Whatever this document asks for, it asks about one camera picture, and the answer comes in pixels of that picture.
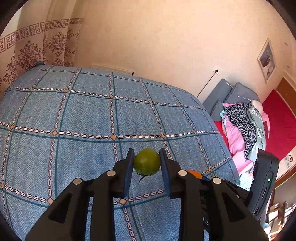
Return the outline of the orange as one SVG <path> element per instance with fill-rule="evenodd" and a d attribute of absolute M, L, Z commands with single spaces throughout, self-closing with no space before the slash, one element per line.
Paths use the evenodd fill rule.
<path fill-rule="evenodd" d="M 197 172 L 195 170 L 188 170 L 187 172 L 191 173 L 192 175 L 194 175 L 198 179 L 203 179 L 201 173 L 199 173 L 199 172 Z"/>

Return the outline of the small green tomato back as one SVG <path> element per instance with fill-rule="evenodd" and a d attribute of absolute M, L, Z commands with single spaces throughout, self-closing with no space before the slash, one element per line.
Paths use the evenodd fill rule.
<path fill-rule="evenodd" d="M 133 159 L 133 167 L 140 180 L 145 177 L 152 176 L 158 172 L 161 166 L 161 158 L 159 154 L 151 148 L 141 150 Z"/>

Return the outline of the pink bedding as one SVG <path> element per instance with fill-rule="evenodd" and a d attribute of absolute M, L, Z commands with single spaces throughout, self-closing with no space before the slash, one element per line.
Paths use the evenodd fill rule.
<path fill-rule="evenodd" d="M 229 151 L 241 175 L 253 168 L 258 150 L 266 150 L 270 135 L 269 117 L 257 100 L 224 103 L 220 116 Z"/>

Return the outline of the grey green quilt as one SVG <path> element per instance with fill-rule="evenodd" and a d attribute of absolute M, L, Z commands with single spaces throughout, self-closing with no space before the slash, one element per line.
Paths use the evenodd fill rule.
<path fill-rule="evenodd" d="M 258 150 L 266 150 L 265 128 L 261 114 L 256 107 L 251 106 L 248 108 L 247 115 L 251 122 L 251 136 L 248 139 L 247 158 L 255 162 L 257 160 Z"/>

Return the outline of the leopard print cloth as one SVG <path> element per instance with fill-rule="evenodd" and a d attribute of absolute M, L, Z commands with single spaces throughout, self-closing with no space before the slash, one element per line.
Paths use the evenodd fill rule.
<path fill-rule="evenodd" d="M 247 111 L 251 108 L 250 103 L 237 103 L 225 107 L 226 114 L 230 122 L 238 128 L 241 132 L 245 143 L 244 157 L 248 158 L 253 146 L 256 143 L 256 129 L 254 124 L 251 123 Z"/>

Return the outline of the grey cushion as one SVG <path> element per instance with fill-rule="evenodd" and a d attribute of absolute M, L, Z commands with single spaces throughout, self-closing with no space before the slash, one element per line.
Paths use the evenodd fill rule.
<path fill-rule="evenodd" d="M 221 79 L 203 102 L 203 106 L 213 121 L 222 121 L 220 112 L 224 109 L 224 103 L 250 103 L 252 100 L 260 101 L 259 96 L 252 89 L 240 82 L 231 86 L 227 80 Z"/>

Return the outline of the blue patterned bed cover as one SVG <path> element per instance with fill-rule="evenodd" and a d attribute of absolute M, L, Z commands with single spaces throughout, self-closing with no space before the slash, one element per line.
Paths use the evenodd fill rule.
<path fill-rule="evenodd" d="M 1 213 L 24 239 L 75 178 L 166 149 L 185 170 L 236 182 L 238 171 L 202 104 L 185 90 L 86 68 L 36 66 L 1 98 Z"/>

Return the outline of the beige patterned curtain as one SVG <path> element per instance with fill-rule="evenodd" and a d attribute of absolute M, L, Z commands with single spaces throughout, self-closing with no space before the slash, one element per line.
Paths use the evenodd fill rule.
<path fill-rule="evenodd" d="M 89 1 L 28 1 L 1 35 L 1 94 L 39 62 L 73 66 Z"/>

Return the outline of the framed wall picture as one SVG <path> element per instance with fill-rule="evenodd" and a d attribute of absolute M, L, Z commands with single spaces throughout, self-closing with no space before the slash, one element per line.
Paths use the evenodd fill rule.
<path fill-rule="evenodd" d="M 264 76 L 264 80 L 267 83 L 276 70 L 276 62 L 270 39 L 266 39 L 266 42 L 257 57 L 257 61 Z"/>

